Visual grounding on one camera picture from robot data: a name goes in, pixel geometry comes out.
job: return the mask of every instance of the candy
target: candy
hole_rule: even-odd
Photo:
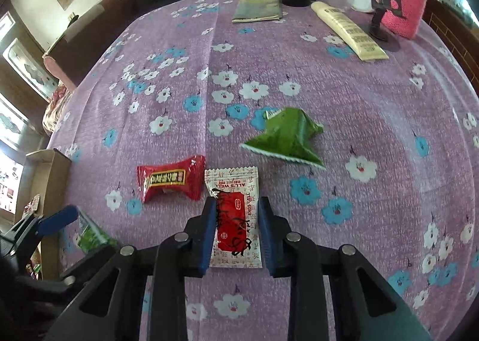
[[[207,170],[204,182],[217,199],[216,240],[210,266],[261,268],[258,168]]]
[[[195,155],[169,165],[137,167],[141,201],[148,202],[159,192],[181,191],[192,200],[200,200],[205,158]]]
[[[266,130],[263,134],[242,143],[241,148],[286,161],[302,162],[325,169],[322,160],[310,146],[309,139],[323,132],[303,110],[287,107],[266,111]]]

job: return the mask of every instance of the window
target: window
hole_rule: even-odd
[[[5,36],[14,24],[15,21],[13,20],[9,12],[2,16],[2,18],[0,19],[0,41],[5,38]]]
[[[3,52],[3,57],[35,92],[48,101],[58,87],[58,80],[52,79],[33,59],[18,39]]]

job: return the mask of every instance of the green package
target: green package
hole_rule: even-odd
[[[85,212],[80,210],[78,211],[78,224],[81,233],[77,245],[83,253],[88,254],[88,252],[103,244],[118,247],[118,242],[109,237]]]
[[[325,169],[322,160],[313,152],[309,139],[323,132],[303,110],[286,107],[265,112],[265,131],[242,143],[240,147],[282,160],[301,162]]]

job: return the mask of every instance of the purple tablecloth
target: purple tablecloth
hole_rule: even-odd
[[[65,202],[146,248],[182,230],[203,201],[172,193],[141,206],[137,165],[204,154],[208,168],[257,166],[260,195],[294,230],[355,245],[446,339],[476,295],[479,266],[479,104],[464,72],[424,22],[389,60],[370,63],[310,8],[234,24],[237,2],[182,0],[113,43],[51,138],[74,161]],[[238,147],[264,127],[264,107],[285,106],[324,124],[314,148],[326,172]],[[76,233],[73,224],[62,235],[63,266],[82,257]],[[287,339],[289,280],[266,269],[210,268],[186,293],[191,340]],[[147,316],[148,293],[145,303]]]

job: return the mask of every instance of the black stand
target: black stand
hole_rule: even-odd
[[[285,218],[274,215],[267,197],[258,202],[258,223],[270,274],[291,278],[288,341],[329,339],[323,275],[329,276],[337,341],[432,340],[354,246],[325,248],[292,232]],[[103,247],[91,253],[69,271],[82,289],[49,326],[44,341],[138,340],[149,275],[147,340],[187,341],[184,278],[201,278],[207,271],[215,227],[216,200],[209,197],[200,216],[156,247],[126,245],[115,254]]]
[[[288,341],[328,340],[323,275],[329,276],[337,341],[431,341],[403,299],[352,245],[316,245],[258,205],[261,248],[273,277],[291,278]]]
[[[371,0],[371,5],[375,10],[371,23],[361,26],[362,29],[384,50],[389,52],[398,52],[401,48],[397,39],[381,29],[381,21],[386,11],[391,11],[394,15],[402,17],[401,0]]]

